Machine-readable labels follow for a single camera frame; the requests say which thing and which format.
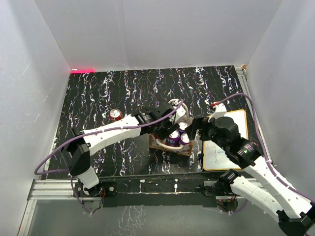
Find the aluminium frame rail right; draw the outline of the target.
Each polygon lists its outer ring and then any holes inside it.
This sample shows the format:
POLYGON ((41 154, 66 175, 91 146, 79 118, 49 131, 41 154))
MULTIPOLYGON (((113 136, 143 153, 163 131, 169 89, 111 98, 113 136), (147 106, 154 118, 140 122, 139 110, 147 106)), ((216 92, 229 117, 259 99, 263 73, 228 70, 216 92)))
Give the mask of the aluminium frame rail right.
POLYGON ((268 149, 264 134, 263 134, 262 129, 261 129, 261 124, 260 124, 260 120, 259 120, 259 109, 258 109, 258 105, 256 103, 257 100, 256 100, 256 97, 254 95, 254 92, 251 90, 250 85, 248 83, 247 73, 246 73, 245 69, 241 66, 235 66, 235 70, 236 70, 238 79, 240 81, 243 93, 246 94, 250 98, 250 99, 247 99, 247 101, 249 104, 250 112, 251 112, 252 117, 253 117, 254 122, 255 122, 255 128, 257 131, 257 136, 258 136, 259 142, 262 145, 265 161, 266 161, 268 167, 273 168, 274 165, 272 162, 272 158, 270 157, 270 151, 268 149))

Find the red cola can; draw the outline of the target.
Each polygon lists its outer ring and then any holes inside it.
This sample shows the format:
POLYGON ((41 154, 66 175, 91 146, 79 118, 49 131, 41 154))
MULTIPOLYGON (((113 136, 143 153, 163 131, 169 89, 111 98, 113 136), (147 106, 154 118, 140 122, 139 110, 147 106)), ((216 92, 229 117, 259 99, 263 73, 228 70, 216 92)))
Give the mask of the red cola can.
POLYGON ((109 117, 113 122, 115 122, 123 118, 123 113, 119 109, 115 108, 109 112, 109 117))

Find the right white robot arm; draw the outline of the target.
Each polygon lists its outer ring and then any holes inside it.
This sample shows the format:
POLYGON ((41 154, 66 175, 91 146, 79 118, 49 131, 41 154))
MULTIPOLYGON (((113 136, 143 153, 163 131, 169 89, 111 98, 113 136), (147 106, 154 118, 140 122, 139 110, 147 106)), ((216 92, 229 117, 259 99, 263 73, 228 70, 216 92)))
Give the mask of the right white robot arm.
POLYGON ((202 141, 212 141, 231 162, 263 186, 260 189, 252 185, 240 173, 230 169, 218 181, 223 194, 243 196, 272 216, 287 236, 307 235, 315 224, 314 201, 299 193, 275 170, 256 143, 241 137, 232 118, 195 118, 185 132, 190 140, 199 134, 202 141))

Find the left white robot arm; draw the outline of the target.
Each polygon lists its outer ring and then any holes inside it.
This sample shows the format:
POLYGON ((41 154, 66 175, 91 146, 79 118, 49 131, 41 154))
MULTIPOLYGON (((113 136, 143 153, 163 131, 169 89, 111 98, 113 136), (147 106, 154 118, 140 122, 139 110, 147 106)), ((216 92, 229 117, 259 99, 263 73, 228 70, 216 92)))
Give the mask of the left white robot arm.
POLYGON ((144 134, 157 134, 163 140, 187 117, 183 100, 161 102, 156 108, 144 108, 108 125, 91 130, 73 129, 74 137, 61 149, 61 155, 72 177, 82 183, 88 196, 98 196, 101 181, 91 165, 91 156, 120 141, 144 134))

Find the purple Fanta can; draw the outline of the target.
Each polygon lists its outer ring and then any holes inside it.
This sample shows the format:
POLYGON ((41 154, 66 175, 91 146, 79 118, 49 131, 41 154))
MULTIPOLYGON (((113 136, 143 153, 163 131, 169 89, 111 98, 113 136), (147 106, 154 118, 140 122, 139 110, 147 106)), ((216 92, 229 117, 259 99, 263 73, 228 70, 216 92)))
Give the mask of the purple Fanta can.
POLYGON ((179 139, 180 132, 178 130, 175 130, 165 139, 165 144, 171 147, 178 147, 180 143, 179 139))
POLYGON ((182 146, 186 146, 190 144, 190 139, 186 132, 182 133, 179 138, 179 144, 182 146))
POLYGON ((185 129, 186 129, 188 126, 189 126, 188 123, 182 121, 182 122, 179 123, 179 130, 181 130, 182 132, 184 132, 185 129))

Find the pink tape strip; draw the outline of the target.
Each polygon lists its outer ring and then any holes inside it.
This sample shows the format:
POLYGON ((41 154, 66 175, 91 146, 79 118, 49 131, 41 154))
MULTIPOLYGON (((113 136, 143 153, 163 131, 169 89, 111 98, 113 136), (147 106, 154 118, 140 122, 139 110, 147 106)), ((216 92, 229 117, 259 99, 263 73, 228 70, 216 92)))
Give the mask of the pink tape strip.
POLYGON ((73 69, 71 74, 80 74, 80 73, 94 73, 94 69, 73 69))

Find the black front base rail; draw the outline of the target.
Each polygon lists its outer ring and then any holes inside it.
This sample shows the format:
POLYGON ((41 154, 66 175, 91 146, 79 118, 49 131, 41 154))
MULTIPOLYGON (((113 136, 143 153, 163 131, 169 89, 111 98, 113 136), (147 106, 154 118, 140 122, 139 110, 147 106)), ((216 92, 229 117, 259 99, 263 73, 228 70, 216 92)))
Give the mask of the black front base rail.
POLYGON ((220 173, 186 173, 102 177, 89 190, 74 185, 74 196, 83 202, 98 200, 101 207, 124 206, 236 206, 235 194, 219 183, 220 173))

